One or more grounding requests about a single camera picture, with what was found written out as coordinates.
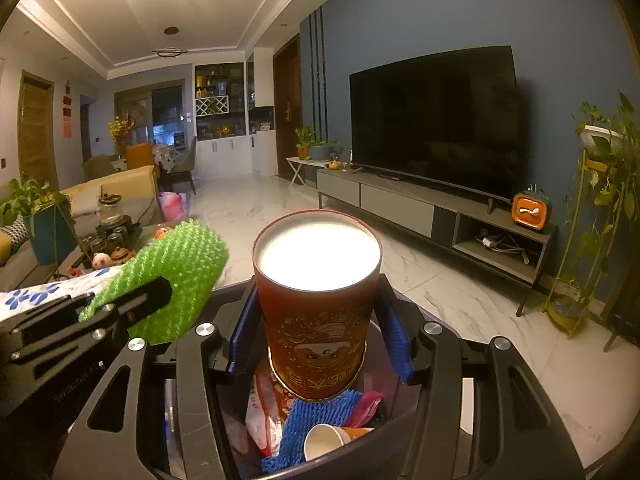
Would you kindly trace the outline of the red printed plastic bag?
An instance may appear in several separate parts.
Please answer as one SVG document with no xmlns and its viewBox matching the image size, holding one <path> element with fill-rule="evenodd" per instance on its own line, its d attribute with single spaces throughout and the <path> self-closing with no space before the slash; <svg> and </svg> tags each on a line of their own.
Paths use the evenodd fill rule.
<svg viewBox="0 0 640 480">
<path fill-rule="evenodd" d="M 263 456 L 277 456 L 288 414 L 294 396 L 291 396 L 266 361 L 255 368 L 245 414 L 245 428 Z"/>
</svg>

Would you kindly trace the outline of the red cylindrical can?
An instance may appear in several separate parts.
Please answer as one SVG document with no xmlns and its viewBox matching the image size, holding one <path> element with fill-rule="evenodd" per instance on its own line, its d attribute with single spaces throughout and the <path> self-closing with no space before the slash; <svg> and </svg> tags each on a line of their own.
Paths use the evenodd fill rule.
<svg viewBox="0 0 640 480">
<path fill-rule="evenodd" d="M 293 396 L 328 400 L 358 376 L 382 257 L 375 232 L 338 211 L 294 211 L 257 235 L 252 259 L 269 364 Z"/>
</svg>

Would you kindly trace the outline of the blue foam fruit net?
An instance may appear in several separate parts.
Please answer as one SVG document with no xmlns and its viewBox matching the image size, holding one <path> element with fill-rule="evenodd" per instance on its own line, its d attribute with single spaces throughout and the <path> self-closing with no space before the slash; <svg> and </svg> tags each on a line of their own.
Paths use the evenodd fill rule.
<svg viewBox="0 0 640 480">
<path fill-rule="evenodd" d="M 344 426 L 362 395 L 356 390 L 346 390 L 327 401 L 296 399 L 284 425 L 279 454 L 262 460 L 262 472 L 274 474 L 303 463 L 303 444 L 307 432 L 319 424 Z"/>
</svg>

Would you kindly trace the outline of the orange retro tv ornament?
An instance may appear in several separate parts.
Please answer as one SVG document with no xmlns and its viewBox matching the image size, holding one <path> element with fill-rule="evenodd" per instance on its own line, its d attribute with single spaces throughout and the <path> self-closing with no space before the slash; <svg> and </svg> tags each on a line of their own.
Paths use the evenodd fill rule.
<svg viewBox="0 0 640 480">
<path fill-rule="evenodd" d="M 536 188 L 516 194 L 512 200 L 511 218 L 527 229 L 542 231 L 551 216 L 551 200 Z"/>
</svg>

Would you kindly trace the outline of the white orange paper cup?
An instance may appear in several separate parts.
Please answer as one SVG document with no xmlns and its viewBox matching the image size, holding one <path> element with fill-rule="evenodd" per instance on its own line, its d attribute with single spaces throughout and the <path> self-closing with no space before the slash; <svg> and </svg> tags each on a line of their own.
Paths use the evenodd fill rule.
<svg viewBox="0 0 640 480">
<path fill-rule="evenodd" d="M 337 427 L 328 424 L 313 426 L 306 434 L 303 453 L 307 462 L 338 450 L 353 440 L 366 436 L 372 428 Z"/>
</svg>

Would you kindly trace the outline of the dark wooden door right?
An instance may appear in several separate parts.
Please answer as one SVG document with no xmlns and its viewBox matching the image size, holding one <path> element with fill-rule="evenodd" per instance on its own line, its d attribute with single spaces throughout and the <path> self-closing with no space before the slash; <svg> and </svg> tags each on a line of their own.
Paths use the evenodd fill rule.
<svg viewBox="0 0 640 480">
<path fill-rule="evenodd" d="M 291 179 L 286 160 L 297 155 L 295 130 L 303 125 L 302 64 L 299 36 L 294 36 L 273 57 L 274 126 L 277 137 L 278 176 Z"/>
</svg>

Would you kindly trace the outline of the potted green plant teal pot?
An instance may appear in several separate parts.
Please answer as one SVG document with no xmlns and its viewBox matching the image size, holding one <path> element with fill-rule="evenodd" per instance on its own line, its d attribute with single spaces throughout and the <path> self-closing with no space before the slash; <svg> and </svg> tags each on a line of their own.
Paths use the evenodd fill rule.
<svg viewBox="0 0 640 480">
<path fill-rule="evenodd" d="M 60 264 L 77 246 L 70 198 L 33 178 L 9 182 L 9 197 L 1 203 L 3 224 L 21 217 L 40 266 Z"/>
</svg>

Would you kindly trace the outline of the fruit bowl with oranges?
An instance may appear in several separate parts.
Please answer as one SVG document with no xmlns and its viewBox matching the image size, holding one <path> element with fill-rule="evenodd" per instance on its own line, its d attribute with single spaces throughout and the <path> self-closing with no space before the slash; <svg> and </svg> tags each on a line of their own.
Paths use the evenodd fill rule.
<svg viewBox="0 0 640 480">
<path fill-rule="evenodd" d="M 168 226 L 167 224 L 162 224 L 159 226 L 153 233 L 154 240 L 161 240 L 167 234 L 169 234 L 174 229 L 173 226 Z"/>
</svg>

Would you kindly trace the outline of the glass teapot set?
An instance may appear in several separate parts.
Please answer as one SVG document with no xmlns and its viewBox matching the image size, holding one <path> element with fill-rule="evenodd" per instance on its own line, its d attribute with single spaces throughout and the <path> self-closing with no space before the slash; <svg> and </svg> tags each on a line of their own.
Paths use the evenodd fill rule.
<svg viewBox="0 0 640 480">
<path fill-rule="evenodd" d="M 149 206 L 146 198 L 107 193 L 101 185 L 81 191 L 72 199 L 80 254 L 89 260 L 96 252 L 111 255 L 116 248 L 130 248 Z"/>
</svg>

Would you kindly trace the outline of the pink plastic bag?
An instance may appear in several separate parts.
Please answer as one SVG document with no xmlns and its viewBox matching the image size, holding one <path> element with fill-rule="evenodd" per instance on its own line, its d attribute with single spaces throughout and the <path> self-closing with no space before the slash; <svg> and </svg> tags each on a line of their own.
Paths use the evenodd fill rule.
<svg viewBox="0 0 640 480">
<path fill-rule="evenodd" d="M 374 419 L 378 406 L 383 400 L 384 396 L 375 390 L 363 393 L 352 414 L 350 414 L 349 419 L 344 422 L 344 426 L 348 428 L 361 428 L 366 426 L 368 422 Z"/>
</svg>

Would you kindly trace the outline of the grey sectional sofa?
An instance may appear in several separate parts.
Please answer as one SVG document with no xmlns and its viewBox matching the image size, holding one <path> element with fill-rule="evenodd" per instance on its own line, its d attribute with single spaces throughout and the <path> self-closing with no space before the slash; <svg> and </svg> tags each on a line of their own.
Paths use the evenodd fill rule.
<svg viewBox="0 0 640 480">
<path fill-rule="evenodd" d="M 157 200 L 157 184 L 151 166 L 116 172 L 82 182 L 62 191 L 70 199 L 75 233 L 78 237 L 94 234 L 99 225 L 98 199 L 103 194 L 122 196 L 122 212 L 142 228 L 164 220 Z M 1 235 L 1 290 L 44 283 L 53 273 L 54 259 L 37 260 L 29 235 L 9 249 L 10 228 Z"/>
</svg>

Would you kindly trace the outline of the grey tv console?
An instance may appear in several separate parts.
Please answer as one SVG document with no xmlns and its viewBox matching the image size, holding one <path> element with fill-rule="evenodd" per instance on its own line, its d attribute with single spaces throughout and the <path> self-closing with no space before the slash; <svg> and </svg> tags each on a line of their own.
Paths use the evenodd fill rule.
<svg viewBox="0 0 640 480">
<path fill-rule="evenodd" d="M 356 170 L 319 169 L 318 203 L 327 198 L 425 238 L 526 287 L 539 284 L 558 228 L 520 226 L 491 202 Z"/>
</svg>

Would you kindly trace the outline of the dark purple trash bin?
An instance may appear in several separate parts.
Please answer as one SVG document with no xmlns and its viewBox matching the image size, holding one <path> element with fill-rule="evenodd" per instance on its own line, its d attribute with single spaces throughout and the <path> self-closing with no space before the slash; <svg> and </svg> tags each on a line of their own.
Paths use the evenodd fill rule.
<svg viewBox="0 0 640 480">
<path fill-rule="evenodd" d="M 371 323 L 356 384 L 327 401 L 304 401 L 270 370 L 255 286 L 215 290 L 201 316 L 221 336 L 213 365 L 229 361 L 235 324 L 246 321 L 250 354 L 229 379 L 208 378 L 239 479 L 388 479 L 398 471 L 418 390 L 393 372 L 380 328 Z"/>
</svg>

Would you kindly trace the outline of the orange dining chair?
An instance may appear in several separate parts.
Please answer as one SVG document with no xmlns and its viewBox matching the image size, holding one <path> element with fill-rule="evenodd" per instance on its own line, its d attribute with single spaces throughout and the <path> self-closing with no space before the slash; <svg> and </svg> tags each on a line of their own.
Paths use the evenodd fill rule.
<svg viewBox="0 0 640 480">
<path fill-rule="evenodd" d="M 143 142 L 127 146 L 125 158 L 128 170 L 155 165 L 152 145 L 150 142 Z"/>
</svg>

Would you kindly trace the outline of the white side table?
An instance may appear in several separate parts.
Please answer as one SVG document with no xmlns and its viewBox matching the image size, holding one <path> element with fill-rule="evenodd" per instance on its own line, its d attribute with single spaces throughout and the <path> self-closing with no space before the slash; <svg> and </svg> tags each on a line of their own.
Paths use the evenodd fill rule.
<svg viewBox="0 0 640 480">
<path fill-rule="evenodd" d="M 293 170 L 293 177 L 290 181 L 290 184 L 288 185 L 290 188 L 292 188 L 292 186 L 296 184 L 307 186 L 307 183 L 304 177 L 305 168 L 314 168 L 314 169 L 326 168 L 326 166 L 328 166 L 328 163 L 329 163 L 329 159 L 325 159 L 325 160 L 313 160 L 310 158 L 302 159 L 297 156 L 287 157 L 285 160 L 288 163 L 288 166 L 290 166 L 290 168 Z"/>
</svg>

